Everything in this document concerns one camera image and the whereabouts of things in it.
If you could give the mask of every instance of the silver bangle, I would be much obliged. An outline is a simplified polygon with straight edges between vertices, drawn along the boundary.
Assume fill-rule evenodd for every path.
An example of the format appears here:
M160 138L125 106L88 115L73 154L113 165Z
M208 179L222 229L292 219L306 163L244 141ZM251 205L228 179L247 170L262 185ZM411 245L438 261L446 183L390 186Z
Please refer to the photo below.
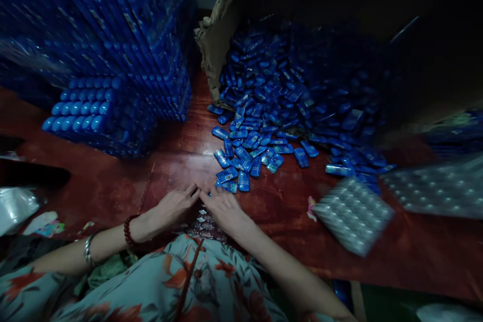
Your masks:
M86 262L87 264L89 264L89 266L91 268L94 268L96 266L96 264L93 262L92 260L92 257L91 257L91 243L92 243L92 239L97 235L98 231L92 233L86 240L86 246L84 247L84 256L86 258Z

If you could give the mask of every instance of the hand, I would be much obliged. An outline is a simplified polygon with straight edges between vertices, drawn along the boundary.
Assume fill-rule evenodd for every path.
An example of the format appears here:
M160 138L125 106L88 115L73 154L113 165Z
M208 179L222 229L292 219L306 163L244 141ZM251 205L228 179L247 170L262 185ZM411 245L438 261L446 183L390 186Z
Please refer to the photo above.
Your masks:
M230 237L238 236L258 229L254 221L244 213L235 196L222 188L210 188L211 197L201 191L200 198L215 219L219 227Z
M146 242L175 224L198 200L200 192L196 184L170 191L157 206L131 221L133 240L136 243Z

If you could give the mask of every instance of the forearm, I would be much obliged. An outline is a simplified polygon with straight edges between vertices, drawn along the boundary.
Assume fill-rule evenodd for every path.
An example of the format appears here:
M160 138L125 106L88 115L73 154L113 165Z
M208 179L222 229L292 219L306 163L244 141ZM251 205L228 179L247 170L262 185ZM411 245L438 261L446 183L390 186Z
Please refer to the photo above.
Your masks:
M337 319L352 318L328 285L257 226L236 241L268 270L300 313L319 312Z
M145 230L145 214L130 223L131 236L136 242L149 239ZM35 260L30 265L34 272L55 272L64 275L80 276L89 271L90 266L85 258L86 238L56 249ZM124 226L119 225L97 234L91 242L91 258L94 263L100 263L112 255L128 248L124 236Z

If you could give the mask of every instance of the paper scrap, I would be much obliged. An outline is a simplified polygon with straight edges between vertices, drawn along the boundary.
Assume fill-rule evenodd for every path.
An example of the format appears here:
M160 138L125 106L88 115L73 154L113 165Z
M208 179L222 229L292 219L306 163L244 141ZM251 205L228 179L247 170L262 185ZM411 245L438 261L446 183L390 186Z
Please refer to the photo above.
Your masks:
M93 221L89 221L86 225L84 225L84 227L82 228L82 230L86 230L88 227L91 227L93 226L95 223Z
M39 230L35 231L35 233L50 238L54 234L59 234L59 233L63 232L64 229L65 229L64 223L61 223L58 220L54 220L54 221L48 223L43 228L40 228Z
M308 210L307 210L307 216L312 219L313 221L317 222L317 217L315 214L312 212L312 207L315 205L315 200L309 196L308 197Z
M46 226L48 223L54 221L55 219L57 219L57 217L58 215L55 211L44 212L42 215L37 216L30 222L29 226L25 228L23 234L30 235L36 230L39 230Z

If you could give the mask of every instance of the white plastic bag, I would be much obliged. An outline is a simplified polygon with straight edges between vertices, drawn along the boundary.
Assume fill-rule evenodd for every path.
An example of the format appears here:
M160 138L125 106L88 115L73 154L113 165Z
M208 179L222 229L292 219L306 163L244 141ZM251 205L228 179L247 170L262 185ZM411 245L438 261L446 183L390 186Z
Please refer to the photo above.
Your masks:
M14 231L39 209L38 198L25 188L0 188L0 236Z
M428 304L419 308L416 315L421 322L482 322L483 314L458 304Z

